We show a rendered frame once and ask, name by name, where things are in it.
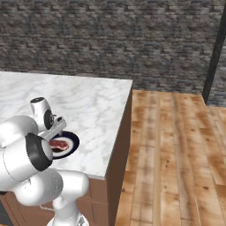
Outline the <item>dark blue and white plate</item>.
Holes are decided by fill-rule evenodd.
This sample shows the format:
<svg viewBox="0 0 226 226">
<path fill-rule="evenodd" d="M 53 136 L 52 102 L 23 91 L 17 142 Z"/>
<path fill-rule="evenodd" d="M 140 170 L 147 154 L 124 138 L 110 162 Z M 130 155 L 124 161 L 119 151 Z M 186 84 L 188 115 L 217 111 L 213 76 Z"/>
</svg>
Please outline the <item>dark blue and white plate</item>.
<svg viewBox="0 0 226 226">
<path fill-rule="evenodd" d="M 70 154 L 73 154 L 79 147 L 79 137 L 73 132 L 62 131 L 61 135 L 56 135 L 53 139 L 64 140 L 69 145 L 69 148 L 64 151 L 52 149 L 54 160 L 62 159 L 69 156 Z"/>
</svg>

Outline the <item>red raw steak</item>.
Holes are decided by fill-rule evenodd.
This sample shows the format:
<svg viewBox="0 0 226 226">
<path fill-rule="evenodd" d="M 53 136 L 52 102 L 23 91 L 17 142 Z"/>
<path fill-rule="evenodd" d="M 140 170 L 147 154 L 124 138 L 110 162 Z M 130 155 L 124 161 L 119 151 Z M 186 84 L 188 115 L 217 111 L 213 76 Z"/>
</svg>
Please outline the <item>red raw steak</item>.
<svg viewBox="0 0 226 226">
<path fill-rule="evenodd" d="M 64 140 L 52 139 L 49 144 L 52 149 L 59 149 L 60 151 L 67 150 L 69 148 L 68 143 Z"/>
</svg>

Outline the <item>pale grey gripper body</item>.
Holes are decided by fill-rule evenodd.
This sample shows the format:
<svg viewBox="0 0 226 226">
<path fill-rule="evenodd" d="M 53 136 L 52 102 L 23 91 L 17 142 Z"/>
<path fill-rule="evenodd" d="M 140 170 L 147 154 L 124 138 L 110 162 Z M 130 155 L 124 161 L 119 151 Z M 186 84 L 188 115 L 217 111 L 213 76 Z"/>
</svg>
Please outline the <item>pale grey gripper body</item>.
<svg viewBox="0 0 226 226">
<path fill-rule="evenodd" d="M 39 136 L 44 138 L 46 141 L 50 141 L 53 139 L 57 134 L 61 134 L 63 129 L 66 127 L 66 122 L 63 117 L 58 117 L 52 127 L 44 132 L 40 132 Z"/>
</svg>

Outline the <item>black upright post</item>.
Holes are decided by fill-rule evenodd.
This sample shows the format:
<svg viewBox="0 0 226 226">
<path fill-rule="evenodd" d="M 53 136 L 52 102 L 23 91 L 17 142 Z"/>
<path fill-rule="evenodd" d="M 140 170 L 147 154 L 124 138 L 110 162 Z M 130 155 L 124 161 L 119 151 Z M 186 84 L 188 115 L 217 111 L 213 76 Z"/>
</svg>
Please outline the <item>black upright post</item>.
<svg viewBox="0 0 226 226">
<path fill-rule="evenodd" d="M 222 46 L 224 44 L 225 37 L 226 37 L 226 0 L 225 0 L 223 12 L 222 12 L 219 29 L 218 29 L 217 36 L 215 39 L 213 53 L 212 53 L 210 63 L 208 66 L 208 70 L 207 70 L 205 84 L 204 84 L 204 87 L 202 90 L 202 97 L 203 97 L 204 103 L 207 103 L 207 101 L 208 101 L 208 97 L 209 97 L 211 87 L 214 82 L 215 72 L 216 72 L 217 65 L 218 65 L 218 62 L 220 59 L 220 55 L 222 52 Z"/>
</svg>

